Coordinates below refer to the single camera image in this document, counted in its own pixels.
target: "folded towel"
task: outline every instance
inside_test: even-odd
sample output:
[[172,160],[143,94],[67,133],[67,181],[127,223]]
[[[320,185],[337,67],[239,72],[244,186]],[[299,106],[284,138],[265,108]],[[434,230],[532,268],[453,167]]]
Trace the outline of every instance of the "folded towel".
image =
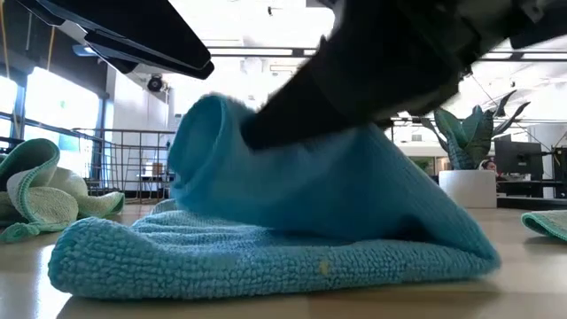
[[117,214],[124,194],[91,197],[85,181],[57,167],[59,148],[38,138],[16,147],[0,163],[0,241],[13,243],[42,231],[61,231],[78,217]]
[[522,224],[541,235],[567,240],[567,211],[525,213],[522,214]]
[[170,150],[177,204],[131,228],[77,222],[53,250],[51,283],[100,299],[202,299],[499,266],[479,226],[374,126],[254,153],[239,132],[251,114],[225,97],[199,100]]

